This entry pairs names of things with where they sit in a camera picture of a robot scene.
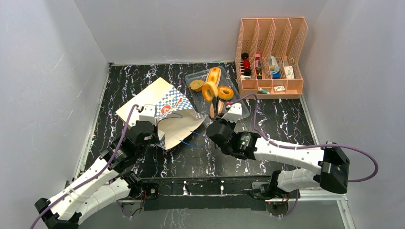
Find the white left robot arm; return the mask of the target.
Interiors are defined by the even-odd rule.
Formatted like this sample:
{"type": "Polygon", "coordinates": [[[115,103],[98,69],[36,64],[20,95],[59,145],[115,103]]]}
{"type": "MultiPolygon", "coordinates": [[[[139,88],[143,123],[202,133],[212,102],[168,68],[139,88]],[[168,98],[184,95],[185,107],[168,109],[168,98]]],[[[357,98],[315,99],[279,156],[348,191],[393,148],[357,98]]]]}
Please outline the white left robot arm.
{"type": "Polygon", "coordinates": [[[76,229],[89,216],[123,198],[139,198],[144,182],[128,168],[158,142],[158,129],[148,121],[125,128],[87,171],[60,193],[34,205],[49,229],[76,229]]]}

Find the brown round fake bread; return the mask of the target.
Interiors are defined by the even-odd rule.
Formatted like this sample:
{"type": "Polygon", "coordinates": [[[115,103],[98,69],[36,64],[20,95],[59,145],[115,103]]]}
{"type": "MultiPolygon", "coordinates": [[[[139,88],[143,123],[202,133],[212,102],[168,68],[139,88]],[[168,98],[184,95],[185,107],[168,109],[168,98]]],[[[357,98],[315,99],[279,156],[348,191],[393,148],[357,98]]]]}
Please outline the brown round fake bread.
{"type": "Polygon", "coordinates": [[[189,88],[195,92],[200,92],[205,84],[203,80],[194,80],[190,83],[189,88]]]}

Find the pale bagel fake bread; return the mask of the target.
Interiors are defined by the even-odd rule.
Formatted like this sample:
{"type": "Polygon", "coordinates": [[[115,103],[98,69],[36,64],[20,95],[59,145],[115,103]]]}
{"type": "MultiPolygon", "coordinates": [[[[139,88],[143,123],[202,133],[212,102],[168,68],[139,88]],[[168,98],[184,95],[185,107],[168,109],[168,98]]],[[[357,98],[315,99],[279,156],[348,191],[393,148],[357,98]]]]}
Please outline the pale bagel fake bread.
{"type": "Polygon", "coordinates": [[[207,102],[212,102],[214,98],[217,98],[219,95],[218,87],[213,82],[206,82],[202,86],[202,94],[207,102]]]}

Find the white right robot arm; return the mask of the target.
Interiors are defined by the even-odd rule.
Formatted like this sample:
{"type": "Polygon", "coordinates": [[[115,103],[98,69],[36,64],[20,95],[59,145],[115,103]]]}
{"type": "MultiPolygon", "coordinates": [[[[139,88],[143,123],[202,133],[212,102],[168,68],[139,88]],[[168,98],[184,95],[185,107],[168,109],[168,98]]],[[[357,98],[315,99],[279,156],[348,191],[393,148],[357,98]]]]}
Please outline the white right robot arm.
{"type": "Polygon", "coordinates": [[[234,131],[235,123],[242,114],[240,103],[228,110],[218,98],[210,106],[213,122],[206,134],[225,155],[241,160],[275,161],[295,166],[292,171],[277,170],[267,184],[253,187],[254,198],[283,198],[301,188],[322,188],[326,191],[345,194],[348,189],[350,161],[342,149],[331,142],[325,146],[306,148],[285,142],[265,140],[254,132],[234,131]]]}

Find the round yellow fake bun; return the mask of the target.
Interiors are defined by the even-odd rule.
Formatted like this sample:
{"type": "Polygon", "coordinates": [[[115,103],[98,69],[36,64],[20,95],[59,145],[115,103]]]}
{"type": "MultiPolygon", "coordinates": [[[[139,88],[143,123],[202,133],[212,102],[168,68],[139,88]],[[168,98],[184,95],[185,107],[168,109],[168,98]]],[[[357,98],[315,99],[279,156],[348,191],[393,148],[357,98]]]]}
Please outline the round yellow fake bun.
{"type": "Polygon", "coordinates": [[[229,101],[234,97],[234,91],[231,87],[219,86],[218,87],[218,97],[222,100],[229,101]]]}

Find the small orange fake bread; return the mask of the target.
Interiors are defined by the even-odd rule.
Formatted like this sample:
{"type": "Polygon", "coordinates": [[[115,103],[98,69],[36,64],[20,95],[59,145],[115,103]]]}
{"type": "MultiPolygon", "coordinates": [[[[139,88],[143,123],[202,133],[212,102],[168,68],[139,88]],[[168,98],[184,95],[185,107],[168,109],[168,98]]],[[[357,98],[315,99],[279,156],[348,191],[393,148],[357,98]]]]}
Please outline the small orange fake bread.
{"type": "Polygon", "coordinates": [[[224,104],[221,100],[218,101],[218,105],[217,105],[216,109],[214,109],[214,105],[213,105],[213,103],[211,103],[210,110],[209,110],[209,117],[211,119],[215,119],[219,114],[222,113],[223,107],[224,107],[224,104]]]}

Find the yellow fake bread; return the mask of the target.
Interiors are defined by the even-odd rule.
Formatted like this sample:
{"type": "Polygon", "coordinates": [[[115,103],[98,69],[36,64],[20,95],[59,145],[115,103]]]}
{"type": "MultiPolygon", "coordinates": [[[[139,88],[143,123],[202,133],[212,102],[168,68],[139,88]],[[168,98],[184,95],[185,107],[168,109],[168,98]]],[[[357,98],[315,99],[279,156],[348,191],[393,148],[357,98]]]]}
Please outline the yellow fake bread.
{"type": "Polygon", "coordinates": [[[208,75],[206,77],[206,82],[212,82],[214,83],[216,86],[219,85],[219,81],[221,78],[221,69],[219,67],[213,67],[210,69],[210,71],[208,72],[208,75]]]}

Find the checkered paper bread bag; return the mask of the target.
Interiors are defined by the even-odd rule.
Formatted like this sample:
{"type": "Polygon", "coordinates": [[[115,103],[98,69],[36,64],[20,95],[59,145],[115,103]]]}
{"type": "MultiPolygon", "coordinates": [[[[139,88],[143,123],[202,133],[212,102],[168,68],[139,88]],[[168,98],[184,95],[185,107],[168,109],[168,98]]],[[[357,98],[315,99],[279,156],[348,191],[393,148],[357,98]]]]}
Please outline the checkered paper bread bag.
{"type": "Polygon", "coordinates": [[[145,104],[156,106],[158,146],[169,150],[181,143],[205,120],[206,115],[194,109],[189,99],[174,85],[158,78],[131,100],[122,105],[116,114],[126,121],[133,105],[138,105],[130,118],[129,127],[139,121],[139,113],[145,104]]]}

